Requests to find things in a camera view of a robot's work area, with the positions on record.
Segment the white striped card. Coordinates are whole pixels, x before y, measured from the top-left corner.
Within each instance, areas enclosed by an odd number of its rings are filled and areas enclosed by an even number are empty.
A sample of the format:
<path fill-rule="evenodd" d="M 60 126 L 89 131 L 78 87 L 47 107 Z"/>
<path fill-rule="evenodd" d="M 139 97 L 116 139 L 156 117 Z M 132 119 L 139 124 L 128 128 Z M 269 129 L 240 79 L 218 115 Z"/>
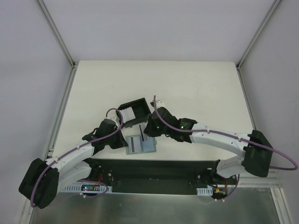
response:
<path fill-rule="evenodd" d="M 139 153 L 142 149 L 141 146 L 141 139 L 139 136 L 132 136 L 128 139 L 128 153 L 129 154 L 136 154 Z"/>
<path fill-rule="evenodd" d="M 139 125 L 139 130 L 140 130 L 141 139 L 142 139 L 142 141 L 144 141 L 143 125 Z"/>

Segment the green leather card holder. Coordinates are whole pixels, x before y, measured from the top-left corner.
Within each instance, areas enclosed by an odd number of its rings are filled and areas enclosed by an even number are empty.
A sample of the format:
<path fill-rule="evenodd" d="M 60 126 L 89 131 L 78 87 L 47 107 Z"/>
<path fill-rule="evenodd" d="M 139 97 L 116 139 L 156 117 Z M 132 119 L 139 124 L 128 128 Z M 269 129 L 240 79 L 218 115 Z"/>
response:
<path fill-rule="evenodd" d="M 126 137 L 128 146 L 126 147 L 126 154 L 145 154 L 154 153 L 157 151 L 155 138 L 147 137 L 142 140 L 140 135 Z"/>

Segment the black plastic card box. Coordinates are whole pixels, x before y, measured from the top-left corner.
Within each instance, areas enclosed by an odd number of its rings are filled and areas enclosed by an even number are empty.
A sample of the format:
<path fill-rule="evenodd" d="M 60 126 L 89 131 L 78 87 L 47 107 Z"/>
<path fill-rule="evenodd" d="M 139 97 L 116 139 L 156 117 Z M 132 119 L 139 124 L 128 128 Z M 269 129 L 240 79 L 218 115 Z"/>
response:
<path fill-rule="evenodd" d="M 133 127 L 134 125 L 147 122 L 151 114 L 149 106 L 145 98 L 140 98 L 120 105 L 116 112 L 117 117 L 122 121 L 122 128 Z"/>

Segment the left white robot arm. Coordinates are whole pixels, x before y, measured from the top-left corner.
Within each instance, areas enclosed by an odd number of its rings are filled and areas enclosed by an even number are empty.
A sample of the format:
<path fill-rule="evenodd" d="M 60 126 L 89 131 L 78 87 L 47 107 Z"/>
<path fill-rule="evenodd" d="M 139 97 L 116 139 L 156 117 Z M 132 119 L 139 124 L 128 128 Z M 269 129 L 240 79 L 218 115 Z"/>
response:
<path fill-rule="evenodd" d="M 43 209 L 51 204 L 59 190 L 76 181 L 101 185 L 103 176 L 92 156 L 106 145 L 122 147 L 123 123 L 105 118 L 99 127 L 84 135 L 67 152 L 47 160 L 33 160 L 19 186 L 19 192 L 30 200 L 31 207 Z"/>

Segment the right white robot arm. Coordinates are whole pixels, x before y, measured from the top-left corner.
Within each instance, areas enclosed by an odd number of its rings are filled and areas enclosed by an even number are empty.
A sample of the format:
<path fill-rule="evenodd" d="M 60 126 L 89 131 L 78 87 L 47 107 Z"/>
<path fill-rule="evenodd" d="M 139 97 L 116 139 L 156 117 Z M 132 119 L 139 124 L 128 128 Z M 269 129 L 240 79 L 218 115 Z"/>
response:
<path fill-rule="evenodd" d="M 260 131 L 233 133 L 211 129 L 193 119 L 177 119 L 166 108 L 160 107 L 149 115 L 143 132 L 149 137 L 165 135 L 178 142 L 205 144 L 234 153 L 232 158 L 215 162 L 210 172 L 211 181 L 215 184 L 221 184 L 227 178 L 241 173 L 268 176 L 272 158 L 272 151 L 269 150 L 271 144 Z"/>

